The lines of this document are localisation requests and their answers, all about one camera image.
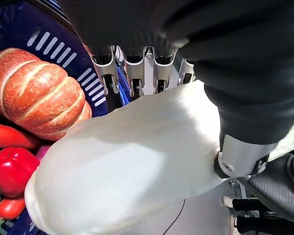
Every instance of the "metal joint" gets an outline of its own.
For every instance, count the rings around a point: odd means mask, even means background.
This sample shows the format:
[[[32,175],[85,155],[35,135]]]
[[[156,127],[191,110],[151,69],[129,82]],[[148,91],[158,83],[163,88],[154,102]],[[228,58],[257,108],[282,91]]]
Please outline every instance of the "metal joint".
[[[113,51],[111,49],[111,61],[108,64],[105,65],[99,65],[97,64],[95,61],[94,65],[95,65],[95,69],[97,72],[97,75],[101,81],[101,84],[104,86],[104,94],[107,95],[108,94],[108,88],[106,85],[106,81],[104,76],[105,75],[111,75],[112,76],[112,86],[113,86],[113,92],[115,94],[118,94],[120,92],[119,89],[119,77],[118,77],[118,72],[117,72],[117,67],[116,67],[116,62],[114,59],[114,54]]]
[[[195,79],[195,72],[194,72],[194,65],[191,63],[188,63],[185,59],[182,59],[182,63],[180,66],[180,71],[178,73],[178,85],[182,85],[184,82],[184,78],[186,74],[191,74],[191,81],[193,82]]]
[[[130,63],[124,57],[127,82],[130,86],[130,96],[134,96],[133,79],[139,80],[139,95],[144,95],[145,86],[145,57],[138,63]]]
[[[176,52],[174,53],[173,58],[169,64],[162,65],[162,64],[157,63],[157,61],[155,59],[155,52],[153,53],[152,78],[153,78],[154,94],[158,93],[158,81],[159,80],[164,81],[164,86],[165,86],[164,90],[166,90],[168,88],[175,55],[176,55]]]
[[[265,162],[259,160],[268,155],[277,143],[252,144],[246,143],[232,136],[225,135],[223,152],[218,155],[218,162],[222,171],[230,177],[238,178],[251,175],[255,169],[259,171],[265,167]]]

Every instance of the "blue basket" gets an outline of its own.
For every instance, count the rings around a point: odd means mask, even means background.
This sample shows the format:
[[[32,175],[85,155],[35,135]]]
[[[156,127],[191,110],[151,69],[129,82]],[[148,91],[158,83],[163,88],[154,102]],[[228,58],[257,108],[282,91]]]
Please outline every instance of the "blue basket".
[[[85,92],[93,117],[108,113],[103,86],[93,63],[55,0],[18,1],[0,7],[0,50],[15,47],[41,60],[62,66],[77,79]],[[119,68],[119,88],[123,105],[130,102],[129,87]],[[26,210],[2,225],[2,235],[45,235],[32,223]]]

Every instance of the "bread loaf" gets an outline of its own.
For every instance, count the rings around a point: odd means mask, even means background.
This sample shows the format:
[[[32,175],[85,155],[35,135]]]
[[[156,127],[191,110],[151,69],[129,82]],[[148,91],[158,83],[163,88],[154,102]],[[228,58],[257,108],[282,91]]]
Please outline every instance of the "bread loaf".
[[[56,141],[92,113],[80,85],[63,68],[9,48],[0,52],[0,115]]]

